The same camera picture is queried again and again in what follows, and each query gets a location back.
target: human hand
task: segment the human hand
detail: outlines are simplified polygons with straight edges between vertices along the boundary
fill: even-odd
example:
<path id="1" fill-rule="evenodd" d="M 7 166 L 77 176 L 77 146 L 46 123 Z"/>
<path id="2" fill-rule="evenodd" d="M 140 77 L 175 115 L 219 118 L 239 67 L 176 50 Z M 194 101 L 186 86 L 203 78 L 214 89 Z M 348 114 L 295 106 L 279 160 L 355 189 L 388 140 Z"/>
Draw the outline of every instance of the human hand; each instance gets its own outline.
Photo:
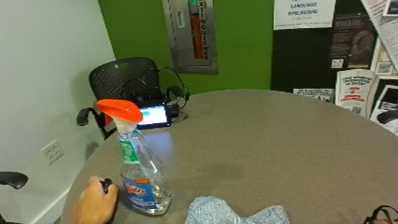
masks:
<path id="1" fill-rule="evenodd" d="M 98 176 L 90 178 L 89 186 L 74 208 L 75 224 L 106 224 L 112 218 L 119 188 L 112 184 L 106 194 L 100 181 Z"/>

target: electrical outlet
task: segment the electrical outlet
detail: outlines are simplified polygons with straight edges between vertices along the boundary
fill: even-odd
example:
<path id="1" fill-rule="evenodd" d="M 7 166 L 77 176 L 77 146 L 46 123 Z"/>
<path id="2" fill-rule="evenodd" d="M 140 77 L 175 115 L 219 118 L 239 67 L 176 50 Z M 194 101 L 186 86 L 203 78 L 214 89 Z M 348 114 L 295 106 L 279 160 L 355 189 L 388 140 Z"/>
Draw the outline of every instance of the electrical outlet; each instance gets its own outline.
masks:
<path id="1" fill-rule="evenodd" d="M 49 165 L 57 162 L 57 160 L 66 154 L 59 140 L 54 140 L 45 148 L 42 148 L 41 152 L 49 161 Z"/>

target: bottle label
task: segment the bottle label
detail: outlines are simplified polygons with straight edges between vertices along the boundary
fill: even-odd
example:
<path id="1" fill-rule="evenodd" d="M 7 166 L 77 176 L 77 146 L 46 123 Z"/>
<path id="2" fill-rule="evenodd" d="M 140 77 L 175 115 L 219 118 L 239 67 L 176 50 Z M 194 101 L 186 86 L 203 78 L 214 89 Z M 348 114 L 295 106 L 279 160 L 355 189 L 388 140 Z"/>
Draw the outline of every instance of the bottle label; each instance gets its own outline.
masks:
<path id="1" fill-rule="evenodd" d="M 128 193 L 128 199 L 135 207 L 142 209 L 158 209 L 154 190 L 150 179 L 124 179 L 124 187 Z"/>
<path id="2" fill-rule="evenodd" d="M 124 152 L 124 163 L 140 163 L 138 152 L 132 143 L 120 140 L 120 145 Z"/>

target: green wall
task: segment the green wall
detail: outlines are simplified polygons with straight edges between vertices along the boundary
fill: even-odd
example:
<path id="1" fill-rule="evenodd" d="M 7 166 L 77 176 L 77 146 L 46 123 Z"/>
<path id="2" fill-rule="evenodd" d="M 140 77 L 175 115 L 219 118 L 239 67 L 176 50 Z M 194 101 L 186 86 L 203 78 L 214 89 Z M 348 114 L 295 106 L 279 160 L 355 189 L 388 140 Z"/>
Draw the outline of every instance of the green wall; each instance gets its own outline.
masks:
<path id="1" fill-rule="evenodd" d="M 115 55 L 172 65 L 162 0 L 99 0 Z M 192 93 L 270 89 L 274 52 L 274 1 L 215 0 L 219 74 L 182 74 Z M 162 86 L 179 84 L 162 73 Z"/>

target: bulletin board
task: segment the bulletin board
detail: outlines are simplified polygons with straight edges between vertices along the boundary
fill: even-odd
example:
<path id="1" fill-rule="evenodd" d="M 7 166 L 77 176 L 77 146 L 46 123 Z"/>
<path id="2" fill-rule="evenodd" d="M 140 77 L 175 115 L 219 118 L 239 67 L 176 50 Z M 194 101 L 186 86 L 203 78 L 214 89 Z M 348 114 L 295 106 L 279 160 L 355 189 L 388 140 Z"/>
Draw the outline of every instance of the bulletin board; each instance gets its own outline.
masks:
<path id="1" fill-rule="evenodd" d="M 368 15 L 361 0 L 336 1 L 335 17 L 359 13 Z M 275 31 L 274 91 L 335 89 L 337 72 L 348 68 L 332 68 L 333 34 L 335 28 Z"/>

